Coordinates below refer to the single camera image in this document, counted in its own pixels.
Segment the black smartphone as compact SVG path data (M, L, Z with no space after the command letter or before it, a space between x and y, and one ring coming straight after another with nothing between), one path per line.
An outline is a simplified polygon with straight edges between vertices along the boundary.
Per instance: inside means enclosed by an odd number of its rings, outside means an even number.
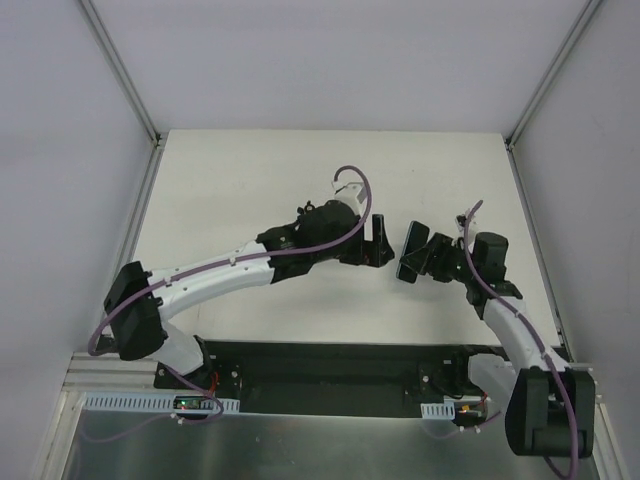
M426 246L430 236L430 228L419 221L409 224L400 260L396 270L396 278L402 282L414 284L420 275L423 260L420 255L411 259L414 253Z

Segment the black phone stand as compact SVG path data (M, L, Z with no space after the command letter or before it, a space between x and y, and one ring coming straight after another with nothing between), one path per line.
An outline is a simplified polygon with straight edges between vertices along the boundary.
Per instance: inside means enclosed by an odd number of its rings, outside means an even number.
M297 208L296 213L298 225L312 225L318 222L320 210L311 201L307 201L305 205Z

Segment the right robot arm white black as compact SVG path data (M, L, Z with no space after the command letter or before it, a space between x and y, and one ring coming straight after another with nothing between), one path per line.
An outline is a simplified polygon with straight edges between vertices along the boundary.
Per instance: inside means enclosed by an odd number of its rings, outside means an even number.
M450 369L450 382L461 394L481 388L494 396L515 454L588 458L594 444L594 380L546 343L536 342L522 322L526 304L506 278L508 247L505 237L481 232L466 254L462 239L412 222L396 276L413 283L428 275L437 282L465 286L468 303L496 335L511 365L506 367L494 354L475 354Z

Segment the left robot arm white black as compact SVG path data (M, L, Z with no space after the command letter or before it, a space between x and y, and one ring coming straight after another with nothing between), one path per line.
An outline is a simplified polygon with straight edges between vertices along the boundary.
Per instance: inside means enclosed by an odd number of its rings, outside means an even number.
M306 275L325 261L380 268L394 257L382 215L340 200L308 203L295 221L211 260L157 271L140 262L123 266L104 300L112 339L94 339L89 351L115 353L123 361L150 358L199 389L211 377L210 355L202 339L172 324L177 314L241 289Z

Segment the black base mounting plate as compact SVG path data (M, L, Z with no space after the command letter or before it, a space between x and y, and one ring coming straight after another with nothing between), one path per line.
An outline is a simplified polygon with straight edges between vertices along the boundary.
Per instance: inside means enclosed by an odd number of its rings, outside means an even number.
M314 344L250 341L206 343L215 394L229 413L419 418L446 399L477 401L468 378L485 345Z

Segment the right aluminium corner post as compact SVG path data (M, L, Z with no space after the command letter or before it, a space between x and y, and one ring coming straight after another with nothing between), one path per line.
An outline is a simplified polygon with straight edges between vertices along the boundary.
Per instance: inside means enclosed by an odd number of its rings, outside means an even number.
M605 4L606 1L604 0L588 0L582 5L516 123L509 131L509 134L505 136L504 143L508 152L515 148L523 136L533 117L541 108L543 101L551 92L554 83L563 72L566 63Z

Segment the aluminium corner post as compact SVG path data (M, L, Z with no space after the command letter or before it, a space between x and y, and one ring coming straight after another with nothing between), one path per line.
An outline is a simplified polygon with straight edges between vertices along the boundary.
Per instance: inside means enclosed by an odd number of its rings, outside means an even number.
M515 148L523 136L533 117L541 108L543 101L551 92L554 83L563 72L566 63L605 4L606 1L604 0L588 0L582 5L516 123L509 131L509 134L505 136L504 143L508 152Z
M157 128L155 122L152 120L135 82L133 81L95 3L91 0L78 0L76 1L76 5L79 8L99 50L104 56L107 65L109 66L109 69L121 90L121 93L131 107L138 123L152 144L160 145L163 141L163 133Z

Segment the left aluminium corner post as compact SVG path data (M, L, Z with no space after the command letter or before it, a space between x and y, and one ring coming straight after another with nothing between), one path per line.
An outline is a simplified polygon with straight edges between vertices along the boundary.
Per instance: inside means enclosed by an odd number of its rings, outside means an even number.
M163 141L163 133L157 128L155 122L152 120L135 82L133 81L95 3L91 0L78 0L76 1L76 5L79 8L99 50L104 56L107 65L109 66L109 69L121 90L121 93L131 107L138 123L152 144L160 145Z

